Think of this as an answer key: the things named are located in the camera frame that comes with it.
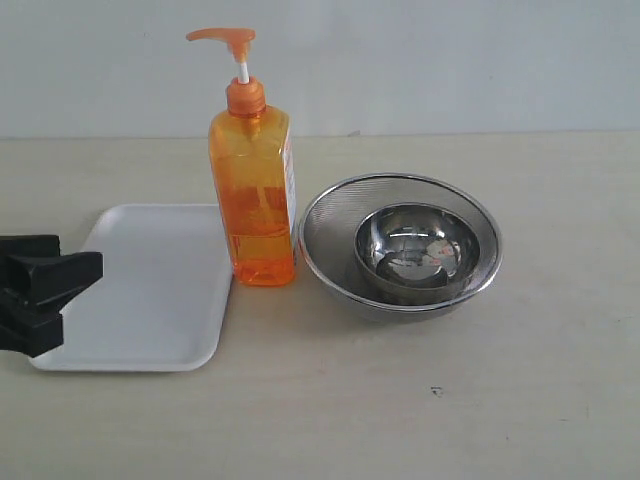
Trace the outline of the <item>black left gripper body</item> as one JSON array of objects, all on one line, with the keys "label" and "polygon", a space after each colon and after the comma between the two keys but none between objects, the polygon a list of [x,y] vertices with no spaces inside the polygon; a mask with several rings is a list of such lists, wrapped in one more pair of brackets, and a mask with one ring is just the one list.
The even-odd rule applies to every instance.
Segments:
[{"label": "black left gripper body", "polygon": [[61,265],[57,235],[1,237],[1,326],[23,330],[22,314],[61,308],[61,294],[54,292],[53,269]]}]

